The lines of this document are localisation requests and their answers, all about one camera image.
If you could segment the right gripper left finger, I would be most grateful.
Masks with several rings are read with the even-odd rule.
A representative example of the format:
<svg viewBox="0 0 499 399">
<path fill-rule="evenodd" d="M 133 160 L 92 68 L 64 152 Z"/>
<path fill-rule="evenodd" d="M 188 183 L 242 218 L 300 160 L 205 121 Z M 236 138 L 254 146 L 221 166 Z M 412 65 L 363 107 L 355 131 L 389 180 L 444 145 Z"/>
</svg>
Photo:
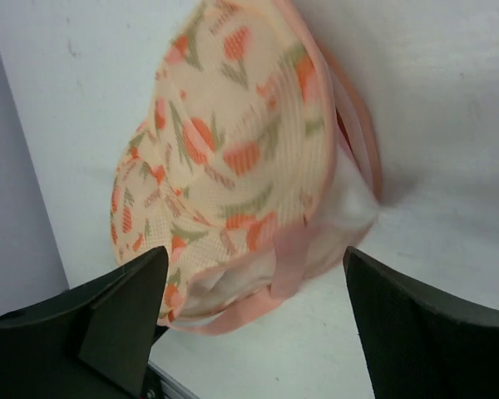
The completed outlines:
<svg viewBox="0 0 499 399">
<path fill-rule="evenodd" d="M 0 398 L 142 398 L 167 269 L 151 249 L 0 316 Z"/>
</svg>

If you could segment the floral mesh laundry bag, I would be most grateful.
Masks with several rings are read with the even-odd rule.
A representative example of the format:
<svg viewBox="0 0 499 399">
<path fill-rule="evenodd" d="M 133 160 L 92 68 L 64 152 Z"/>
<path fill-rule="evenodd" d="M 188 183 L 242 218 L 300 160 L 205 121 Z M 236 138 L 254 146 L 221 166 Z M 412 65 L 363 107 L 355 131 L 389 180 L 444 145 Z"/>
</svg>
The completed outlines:
<svg viewBox="0 0 499 399">
<path fill-rule="evenodd" d="M 336 265 L 379 211 L 362 98 L 289 1 L 202 1 L 111 194 L 119 264 L 169 256 L 157 322 L 228 333 Z"/>
</svg>

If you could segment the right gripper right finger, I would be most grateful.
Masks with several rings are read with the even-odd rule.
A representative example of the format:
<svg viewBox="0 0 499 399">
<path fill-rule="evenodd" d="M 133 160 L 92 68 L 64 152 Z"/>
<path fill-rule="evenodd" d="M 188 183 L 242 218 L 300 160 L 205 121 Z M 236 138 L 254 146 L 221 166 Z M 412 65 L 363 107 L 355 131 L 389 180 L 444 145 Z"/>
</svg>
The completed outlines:
<svg viewBox="0 0 499 399">
<path fill-rule="evenodd" d="M 499 398 L 499 310 L 354 247 L 343 267 L 376 398 Z"/>
</svg>

